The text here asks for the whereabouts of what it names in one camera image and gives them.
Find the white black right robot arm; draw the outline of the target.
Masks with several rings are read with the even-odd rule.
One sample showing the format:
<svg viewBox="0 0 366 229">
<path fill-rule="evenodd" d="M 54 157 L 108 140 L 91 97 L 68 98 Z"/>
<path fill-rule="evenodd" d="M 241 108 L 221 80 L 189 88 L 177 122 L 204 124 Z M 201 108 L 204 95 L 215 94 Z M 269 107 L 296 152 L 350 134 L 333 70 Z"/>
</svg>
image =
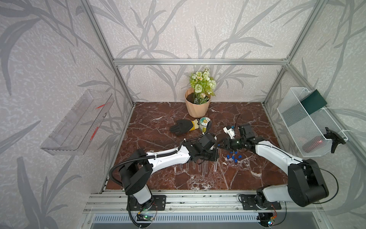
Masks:
<svg viewBox="0 0 366 229">
<path fill-rule="evenodd" d="M 265 158 L 287 175 L 287 184 L 273 185 L 258 189 L 254 202 L 260 209 L 270 203 L 291 201 L 300 207 L 306 207 L 329 196 L 329 190 L 318 164 L 312 159 L 301 159 L 276 147 L 270 141 L 256 136 L 250 124 L 241 125 L 240 137 L 230 126 L 223 128 L 226 138 L 218 146 L 230 152 L 246 149 Z"/>
</svg>

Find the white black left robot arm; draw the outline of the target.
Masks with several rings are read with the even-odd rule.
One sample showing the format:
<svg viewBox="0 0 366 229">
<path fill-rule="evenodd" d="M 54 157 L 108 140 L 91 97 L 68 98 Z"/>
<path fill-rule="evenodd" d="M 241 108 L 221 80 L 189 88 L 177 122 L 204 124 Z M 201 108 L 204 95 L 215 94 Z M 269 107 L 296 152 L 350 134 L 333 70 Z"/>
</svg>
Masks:
<svg viewBox="0 0 366 229">
<path fill-rule="evenodd" d="M 136 150 L 128 160 L 117 167 L 120 180 L 115 181 L 124 188 L 126 195 L 133 196 L 141 205 L 152 201 L 153 197 L 147 182 L 150 176 L 162 169 L 186 164 L 191 161 L 217 161 L 216 136 L 210 133 L 190 141 L 184 140 L 173 149 L 160 152 Z"/>
</svg>

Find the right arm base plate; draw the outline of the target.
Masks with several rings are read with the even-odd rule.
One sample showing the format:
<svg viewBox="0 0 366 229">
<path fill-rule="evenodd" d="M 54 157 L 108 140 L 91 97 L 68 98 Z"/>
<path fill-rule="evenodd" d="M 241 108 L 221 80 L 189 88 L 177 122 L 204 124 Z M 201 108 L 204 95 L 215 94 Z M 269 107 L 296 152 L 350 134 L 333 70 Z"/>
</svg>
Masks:
<svg viewBox="0 0 366 229">
<path fill-rule="evenodd" d="M 239 202 L 242 204 L 243 210 L 281 210 L 279 202 L 268 202 L 262 200 L 257 195 L 239 194 Z"/>
</svg>

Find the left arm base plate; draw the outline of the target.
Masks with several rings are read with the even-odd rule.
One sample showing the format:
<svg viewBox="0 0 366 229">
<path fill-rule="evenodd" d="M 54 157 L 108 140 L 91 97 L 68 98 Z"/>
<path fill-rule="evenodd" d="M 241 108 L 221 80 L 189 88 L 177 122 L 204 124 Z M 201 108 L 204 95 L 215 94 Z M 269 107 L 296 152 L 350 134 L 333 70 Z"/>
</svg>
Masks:
<svg viewBox="0 0 366 229">
<path fill-rule="evenodd" d="M 144 204 L 140 204 L 133 196 L 128 196 L 127 210 L 131 211 L 146 211 L 158 210 L 164 211 L 166 205 L 166 195 L 152 195 L 152 198 Z"/>
</svg>

